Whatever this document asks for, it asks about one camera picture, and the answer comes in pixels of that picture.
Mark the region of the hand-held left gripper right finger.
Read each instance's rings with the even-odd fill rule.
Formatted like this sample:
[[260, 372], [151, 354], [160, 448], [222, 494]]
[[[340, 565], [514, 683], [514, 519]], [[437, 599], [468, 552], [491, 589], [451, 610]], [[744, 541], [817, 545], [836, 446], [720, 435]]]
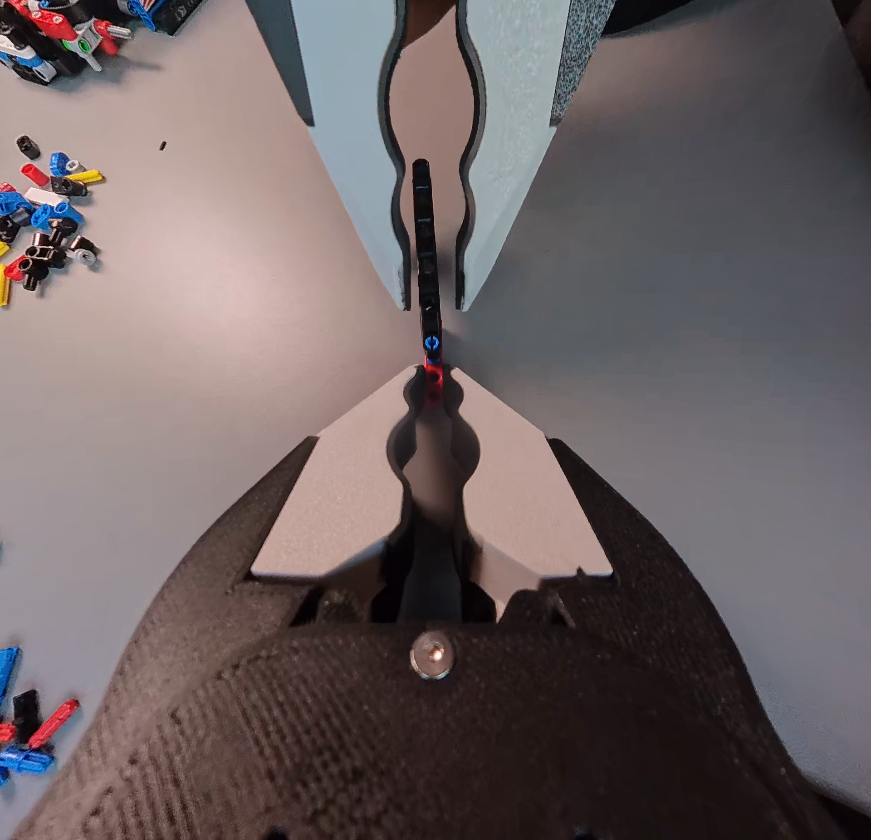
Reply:
[[445, 377], [450, 452], [462, 478], [454, 524], [463, 615], [499, 620], [511, 598], [612, 563], [545, 434], [463, 370]]

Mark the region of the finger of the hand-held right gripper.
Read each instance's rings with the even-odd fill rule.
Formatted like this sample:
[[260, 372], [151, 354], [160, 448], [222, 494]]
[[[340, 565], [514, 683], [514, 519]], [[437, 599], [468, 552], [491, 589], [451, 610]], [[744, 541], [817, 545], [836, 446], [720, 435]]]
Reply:
[[290, 0], [313, 125], [310, 132], [390, 297], [410, 309], [410, 244], [401, 219], [405, 162], [388, 91], [407, 0]]
[[455, 257], [456, 306], [470, 309], [556, 131], [551, 109], [572, 0], [459, 0], [476, 119], [461, 164], [468, 222]]

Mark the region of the pile of blue lego pins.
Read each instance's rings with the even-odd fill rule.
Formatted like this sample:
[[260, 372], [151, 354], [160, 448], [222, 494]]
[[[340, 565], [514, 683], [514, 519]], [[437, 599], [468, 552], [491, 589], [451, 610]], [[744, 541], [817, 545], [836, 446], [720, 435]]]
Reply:
[[1, 785], [13, 777], [40, 776], [55, 762], [53, 738], [80, 709], [78, 699], [61, 703], [43, 717], [36, 689], [12, 694], [24, 651], [1, 649]]

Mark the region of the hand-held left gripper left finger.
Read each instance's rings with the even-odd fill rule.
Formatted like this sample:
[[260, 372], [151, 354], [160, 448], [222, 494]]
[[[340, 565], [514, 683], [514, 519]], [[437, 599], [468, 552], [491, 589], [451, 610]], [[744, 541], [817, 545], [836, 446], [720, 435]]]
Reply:
[[323, 429], [251, 568], [321, 581], [376, 558], [407, 526], [422, 367], [410, 366]]

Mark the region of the black red white lego assembly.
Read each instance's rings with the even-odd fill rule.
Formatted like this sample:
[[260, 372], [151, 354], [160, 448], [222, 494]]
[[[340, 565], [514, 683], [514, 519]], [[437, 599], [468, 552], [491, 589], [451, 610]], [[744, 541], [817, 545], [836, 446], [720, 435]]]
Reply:
[[128, 0], [1, 0], [2, 64], [40, 86], [99, 72], [132, 38], [133, 15]]

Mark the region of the black lego beam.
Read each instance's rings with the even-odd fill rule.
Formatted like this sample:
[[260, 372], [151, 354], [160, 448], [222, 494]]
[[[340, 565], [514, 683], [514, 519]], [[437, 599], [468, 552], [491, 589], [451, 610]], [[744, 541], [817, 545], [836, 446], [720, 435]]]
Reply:
[[421, 321], [421, 340], [426, 336], [441, 337], [441, 300], [436, 250], [436, 233], [430, 163], [417, 159], [412, 165], [412, 197], [416, 235], [418, 301]]

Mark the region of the pile of mixed lego pieces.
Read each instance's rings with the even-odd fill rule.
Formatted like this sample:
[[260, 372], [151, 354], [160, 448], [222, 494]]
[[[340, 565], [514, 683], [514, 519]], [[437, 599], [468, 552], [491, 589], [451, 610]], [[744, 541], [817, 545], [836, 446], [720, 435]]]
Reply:
[[98, 169], [88, 169], [64, 152], [53, 152], [39, 163], [41, 149], [28, 135], [15, 140], [24, 155], [21, 174], [25, 189], [1, 185], [1, 307], [10, 305], [15, 285], [38, 293], [50, 278], [73, 264], [90, 271], [102, 265], [101, 249], [85, 233], [79, 200], [91, 198], [90, 188], [105, 181]]

